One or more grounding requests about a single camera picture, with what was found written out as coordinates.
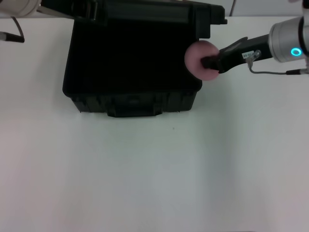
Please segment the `blue light ring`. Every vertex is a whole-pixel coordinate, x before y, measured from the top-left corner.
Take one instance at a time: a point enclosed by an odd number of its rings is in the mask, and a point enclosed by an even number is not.
[[[303,52],[297,47],[295,47],[291,50],[292,56],[295,56],[295,57],[301,56],[302,53]]]

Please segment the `black case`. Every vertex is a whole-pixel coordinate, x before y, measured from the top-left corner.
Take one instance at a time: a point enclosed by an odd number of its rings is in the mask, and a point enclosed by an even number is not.
[[[192,108],[202,82],[184,54],[226,24],[221,6],[194,2],[104,2],[103,23],[75,21],[63,92],[80,112],[155,116]]]

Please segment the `black cord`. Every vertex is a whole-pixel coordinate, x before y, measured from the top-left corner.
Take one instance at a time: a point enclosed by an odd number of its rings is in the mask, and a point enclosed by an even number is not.
[[[25,38],[24,37],[24,33],[23,33],[23,30],[21,29],[21,26],[19,25],[19,22],[17,21],[17,19],[14,17],[14,16],[11,16],[12,20],[14,20],[17,28],[18,28],[18,31],[19,31],[19,34],[21,37]]]
[[[287,75],[286,72],[255,72],[252,70],[252,67],[249,65],[250,72],[254,74],[272,74],[272,75]]]
[[[0,40],[1,41],[16,42],[16,43],[24,43],[25,37],[24,37],[23,30],[21,29],[21,26],[19,25],[17,19],[13,16],[12,16],[12,19],[14,20],[20,35],[14,35],[14,34],[11,34],[11,33],[0,31]]]
[[[232,5],[232,8],[231,8],[231,12],[230,12],[230,17],[233,16],[234,9],[235,9],[235,5],[236,5],[236,1],[237,1],[237,0],[234,0],[234,1],[233,1],[233,5]]]

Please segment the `label sticker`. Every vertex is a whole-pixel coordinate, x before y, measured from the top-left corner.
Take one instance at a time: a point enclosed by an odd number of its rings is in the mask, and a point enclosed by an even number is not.
[[[246,58],[250,57],[253,53],[254,53],[254,51],[242,53],[242,57],[244,59],[246,59]]]

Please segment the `white table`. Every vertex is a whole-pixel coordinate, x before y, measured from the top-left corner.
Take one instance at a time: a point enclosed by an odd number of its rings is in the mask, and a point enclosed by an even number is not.
[[[229,18],[210,42],[286,19]],[[73,22],[20,23],[26,43],[0,43],[1,232],[309,231],[308,76],[241,65],[205,82],[190,112],[80,114],[62,93]]]

